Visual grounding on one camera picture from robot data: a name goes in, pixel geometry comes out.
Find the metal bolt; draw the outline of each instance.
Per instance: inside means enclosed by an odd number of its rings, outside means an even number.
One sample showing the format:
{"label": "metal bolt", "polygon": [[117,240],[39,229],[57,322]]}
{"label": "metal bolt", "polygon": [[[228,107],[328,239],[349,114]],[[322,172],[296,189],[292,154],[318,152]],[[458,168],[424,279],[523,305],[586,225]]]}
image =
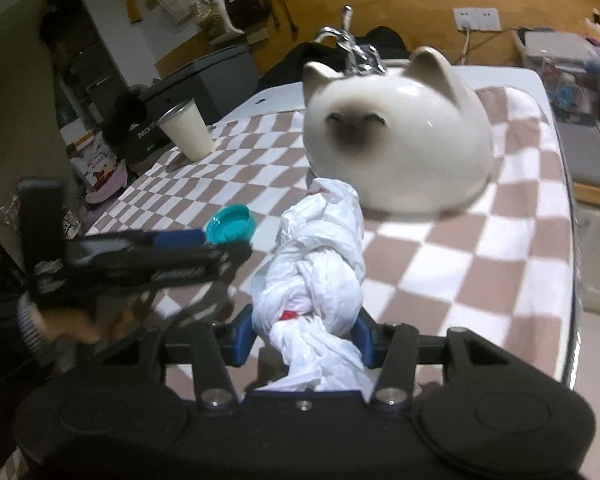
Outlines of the metal bolt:
{"label": "metal bolt", "polygon": [[376,399],[389,406],[402,404],[408,397],[407,392],[400,388],[383,388],[376,392]]}
{"label": "metal bolt", "polygon": [[298,400],[296,402],[296,408],[303,412],[308,412],[313,406],[314,404],[310,400]]}
{"label": "metal bolt", "polygon": [[224,388],[209,388],[202,392],[201,400],[208,406],[220,408],[234,400],[234,396]]}

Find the black cloth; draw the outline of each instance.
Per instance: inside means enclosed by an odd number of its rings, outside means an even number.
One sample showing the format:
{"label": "black cloth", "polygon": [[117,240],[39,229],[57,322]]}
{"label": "black cloth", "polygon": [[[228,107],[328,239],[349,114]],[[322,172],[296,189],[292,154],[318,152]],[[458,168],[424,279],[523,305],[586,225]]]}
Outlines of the black cloth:
{"label": "black cloth", "polygon": [[[407,50],[400,34],[389,27],[376,27],[366,36],[356,37],[358,44],[371,44],[382,59],[408,59]],[[340,47],[332,48],[318,43],[301,43],[294,47],[276,66],[258,81],[255,93],[273,86],[302,81],[302,68],[310,61],[318,61],[338,72],[345,69],[346,53]]]}

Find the blue lid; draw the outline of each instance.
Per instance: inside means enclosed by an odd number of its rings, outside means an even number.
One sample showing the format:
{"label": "blue lid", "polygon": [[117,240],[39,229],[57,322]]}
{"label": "blue lid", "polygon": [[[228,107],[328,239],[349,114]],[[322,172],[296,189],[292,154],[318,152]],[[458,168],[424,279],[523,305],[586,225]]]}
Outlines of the blue lid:
{"label": "blue lid", "polygon": [[236,240],[251,240],[256,222],[249,208],[235,204],[218,211],[206,225],[206,239],[212,244],[224,244]]}

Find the brown handbag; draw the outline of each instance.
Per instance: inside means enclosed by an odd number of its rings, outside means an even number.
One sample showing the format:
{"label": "brown handbag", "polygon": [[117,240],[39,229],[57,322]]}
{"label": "brown handbag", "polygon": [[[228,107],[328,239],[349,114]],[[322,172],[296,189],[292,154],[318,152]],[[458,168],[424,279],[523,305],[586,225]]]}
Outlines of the brown handbag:
{"label": "brown handbag", "polygon": [[231,23],[242,30],[266,22],[271,14],[269,0],[224,0],[224,3]]}

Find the wall socket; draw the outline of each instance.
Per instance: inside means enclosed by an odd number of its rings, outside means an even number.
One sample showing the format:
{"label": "wall socket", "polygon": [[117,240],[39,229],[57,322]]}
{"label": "wall socket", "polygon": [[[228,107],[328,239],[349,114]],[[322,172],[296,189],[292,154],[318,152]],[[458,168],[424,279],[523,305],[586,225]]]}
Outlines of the wall socket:
{"label": "wall socket", "polygon": [[458,30],[470,28],[483,32],[502,30],[498,9],[476,9],[475,7],[460,7],[454,9],[454,19]]}

